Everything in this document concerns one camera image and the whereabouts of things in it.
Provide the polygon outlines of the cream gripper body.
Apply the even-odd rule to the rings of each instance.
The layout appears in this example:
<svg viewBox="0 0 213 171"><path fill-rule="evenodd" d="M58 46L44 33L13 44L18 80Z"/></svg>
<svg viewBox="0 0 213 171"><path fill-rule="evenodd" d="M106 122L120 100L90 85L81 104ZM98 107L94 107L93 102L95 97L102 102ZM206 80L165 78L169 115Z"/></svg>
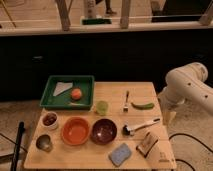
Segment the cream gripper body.
<svg viewBox="0 0 213 171"><path fill-rule="evenodd" d="M167 102L161 102L160 105L163 116L163 124L168 126L176 116L176 105Z"/></svg>

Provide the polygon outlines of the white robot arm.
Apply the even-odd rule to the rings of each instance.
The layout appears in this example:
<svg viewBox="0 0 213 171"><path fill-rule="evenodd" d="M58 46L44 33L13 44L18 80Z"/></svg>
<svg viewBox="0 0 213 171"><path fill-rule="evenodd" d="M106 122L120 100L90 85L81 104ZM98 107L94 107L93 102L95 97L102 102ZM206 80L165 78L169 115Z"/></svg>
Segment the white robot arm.
<svg viewBox="0 0 213 171"><path fill-rule="evenodd" d="M193 62L170 70L165 77L166 86L158 94L163 124L169 125L176 116L175 108L185 100L193 101L213 115L213 88L205 84L208 70Z"/></svg>

